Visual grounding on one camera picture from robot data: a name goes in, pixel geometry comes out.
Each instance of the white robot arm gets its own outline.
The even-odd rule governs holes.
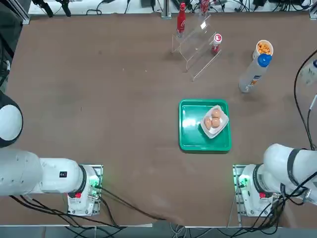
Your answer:
[[[239,186],[247,216],[258,216],[273,202],[273,193],[291,194],[300,183],[317,171],[317,151],[293,149],[273,144],[264,153],[264,163],[247,165],[239,177]],[[305,184],[309,193],[300,199],[317,205],[317,178]]]
[[[102,166],[78,165],[65,158],[39,158],[15,149],[0,149],[0,196],[67,193],[68,213],[100,212]]]

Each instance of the blue cap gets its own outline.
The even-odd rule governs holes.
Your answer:
[[[258,57],[258,64],[261,67],[267,67],[271,62],[272,56],[267,54],[260,54]]]

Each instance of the red bottle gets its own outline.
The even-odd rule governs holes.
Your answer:
[[[180,38],[183,37],[183,33],[185,30],[185,20],[186,20],[185,3],[181,2],[179,6],[179,13],[177,16],[177,36]]]

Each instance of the orange snack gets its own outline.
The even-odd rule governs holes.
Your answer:
[[[268,44],[266,44],[266,43],[258,43],[257,48],[258,48],[258,52],[260,54],[265,53],[267,55],[271,55],[271,52],[270,52],[271,50],[270,50]]]

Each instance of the green tray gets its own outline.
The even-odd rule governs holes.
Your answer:
[[[184,99],[179,103],[179,145],[186,151],[227,153],[231,149],[230,120],[221,133],[209,139],[200,126],[201,119],[215,105],[229,117],[223,99]]]

